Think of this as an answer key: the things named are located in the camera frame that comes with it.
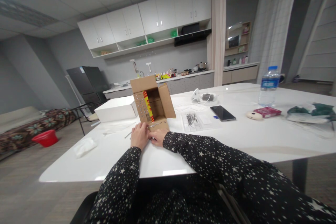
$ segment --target curtain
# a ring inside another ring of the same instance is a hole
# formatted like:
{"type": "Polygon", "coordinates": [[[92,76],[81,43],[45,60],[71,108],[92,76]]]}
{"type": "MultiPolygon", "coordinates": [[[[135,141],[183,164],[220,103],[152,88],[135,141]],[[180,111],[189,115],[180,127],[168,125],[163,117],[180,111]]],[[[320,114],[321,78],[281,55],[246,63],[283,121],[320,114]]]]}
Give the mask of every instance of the curtain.
{"type": "Polygon", "coordinates": [[[214,86],[222,86],[226,33],[226,0],[211,0],[212,33],[207,37],[208,68],[215,70],[214,86]]]}
{"type": "Polygon", "coordinates": [[[259,0],[258,2],[248,53],[249,62],[260,61],[258,84],[269,66],[276,65],[281,72],[293,2],[294,0],[259,0]]]}

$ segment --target red and yellow label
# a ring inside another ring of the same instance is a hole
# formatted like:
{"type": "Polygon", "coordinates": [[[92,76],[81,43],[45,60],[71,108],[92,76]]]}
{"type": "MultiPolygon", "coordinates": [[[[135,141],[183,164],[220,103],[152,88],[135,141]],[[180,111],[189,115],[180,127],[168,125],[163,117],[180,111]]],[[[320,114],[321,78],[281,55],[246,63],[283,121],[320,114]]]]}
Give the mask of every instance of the red and yellow label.
{"type": "Polygon", "coordinates": [[[144,97],[146,105],[147,105],[147,109],[148,109],[148,112],[149,112],[150,120],[152,122],[154,122],[154,116],[153,116],[153,113],[152,113],[151,105],[149,104],[147,91],[143,91],[142,93],[143,93],[143,97],[144,97]]]}

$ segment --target water bottle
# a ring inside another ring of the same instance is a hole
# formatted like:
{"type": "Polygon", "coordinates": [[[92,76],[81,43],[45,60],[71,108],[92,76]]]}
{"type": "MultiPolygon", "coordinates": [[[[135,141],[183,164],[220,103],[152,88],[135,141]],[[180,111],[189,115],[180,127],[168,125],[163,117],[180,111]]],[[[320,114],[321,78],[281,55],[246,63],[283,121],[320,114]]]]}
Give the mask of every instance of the water bottle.
{"type": "Polygon", "coordinates": [[[270,66],[268,72],[262,77],[258,100],[260,106],[270,107],[275,101],[275,91],[280,80],[277,69],[277,66],[270,66]]]}

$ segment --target person's left hand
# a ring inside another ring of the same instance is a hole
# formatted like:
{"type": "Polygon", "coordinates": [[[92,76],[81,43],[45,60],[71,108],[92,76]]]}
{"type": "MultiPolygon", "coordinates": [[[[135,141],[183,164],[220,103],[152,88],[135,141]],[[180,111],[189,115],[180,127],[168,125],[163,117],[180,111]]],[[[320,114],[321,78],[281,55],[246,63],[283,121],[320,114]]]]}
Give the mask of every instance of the person's left hand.
{"type": "Polygon", "coordinates": [[[136,146],[143,150],[149,138],[149,129],[147,123],[141,122],[132,129],[131,147],[136,146]]]}

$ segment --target white box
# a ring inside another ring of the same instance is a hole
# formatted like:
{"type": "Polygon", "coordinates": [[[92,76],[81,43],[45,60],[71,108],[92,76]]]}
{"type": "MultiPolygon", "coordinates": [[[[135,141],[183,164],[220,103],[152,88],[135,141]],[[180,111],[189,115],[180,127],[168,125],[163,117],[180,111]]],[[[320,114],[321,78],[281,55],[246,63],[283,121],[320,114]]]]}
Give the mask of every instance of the white box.
{"type": "Polygon", "coordinates": [[[133,96],[111,99],[94,110],[102,123],[138,116],[133,96]]]}

